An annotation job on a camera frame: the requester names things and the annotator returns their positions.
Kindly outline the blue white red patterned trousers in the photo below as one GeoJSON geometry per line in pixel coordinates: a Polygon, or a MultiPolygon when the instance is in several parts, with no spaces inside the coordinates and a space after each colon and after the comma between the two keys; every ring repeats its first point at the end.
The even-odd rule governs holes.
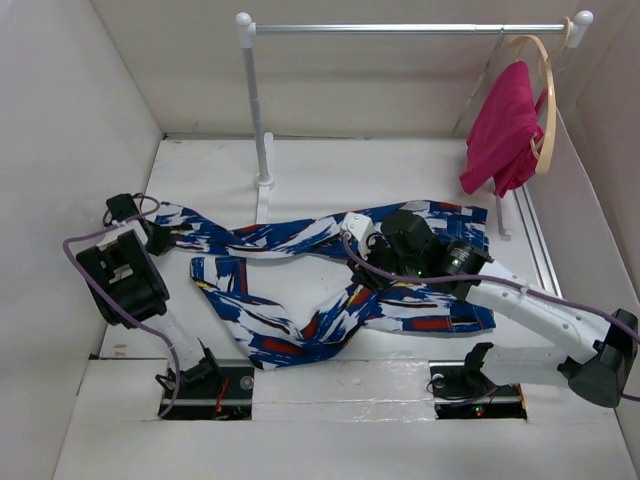
{"type": "Polygon", "coordinates": [[[352,278],[343,215],[229,228],[177,204],[155,222],[174,248],[162,261],[171,306],[226,358],[257,368],[434,357],[491,337],[494,314],[425,285],[373,290],[352,278]]]}

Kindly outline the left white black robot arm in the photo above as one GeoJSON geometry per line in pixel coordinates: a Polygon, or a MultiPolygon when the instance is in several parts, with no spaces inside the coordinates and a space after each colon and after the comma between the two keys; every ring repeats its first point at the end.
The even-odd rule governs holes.
{"type": "Polygon", "coordinates": [[[167,227],[139,216],[136,200],[142,197],[125,193],[108,199],[105,223],[114,229],[75,260],[91,279],[87,285],[108,324],[141,329],[167,349],[173,366],[156,377],[165,392],[213,398],[225,378],[211,350],[168,309],[169,290],[152,258],[167,253],[175,242],[167,227]]]}

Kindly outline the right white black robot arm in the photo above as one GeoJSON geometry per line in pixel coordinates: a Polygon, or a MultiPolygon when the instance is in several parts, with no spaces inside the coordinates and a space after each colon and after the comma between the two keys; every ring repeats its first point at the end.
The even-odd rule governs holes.
{"type": "Polygon", "coordinates": [[[408,210],[386,216],[379,229],[370,217],[350,212],[341,237],[353,270],[379,285],[427,285],[473,306],[484,307],[549,341],[545,348],[476,344],[453,377],[433,381],[464,405],[517,383],[558,385],[601,407],[615,408],[639,347],[636,316],[624,309],[607,314],[533,286],[488,251],[437,236],[426,220],[408,210]]]}

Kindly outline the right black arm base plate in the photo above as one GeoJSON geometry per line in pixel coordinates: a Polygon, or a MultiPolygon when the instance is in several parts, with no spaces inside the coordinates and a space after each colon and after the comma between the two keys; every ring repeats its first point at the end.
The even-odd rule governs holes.
{"type": "Polygon", "coordinates": [[[518,384],[496,385],[467,372],[461,361],[430,362],[429,375],[425,390],[433,397],[437,420],[527,419],[518,384]]]}

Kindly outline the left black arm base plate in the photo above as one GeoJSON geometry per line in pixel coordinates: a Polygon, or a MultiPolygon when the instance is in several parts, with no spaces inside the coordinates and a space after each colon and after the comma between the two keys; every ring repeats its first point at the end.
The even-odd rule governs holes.
{"type": "Polygon", "coordinates": [[[173,405],[173,376],[156,376],[163,389],[158,414],[164,420],[245,421],[252,418],[254,368],[248,364],[223,364],[213,386],[181,386],[173,405]]]}

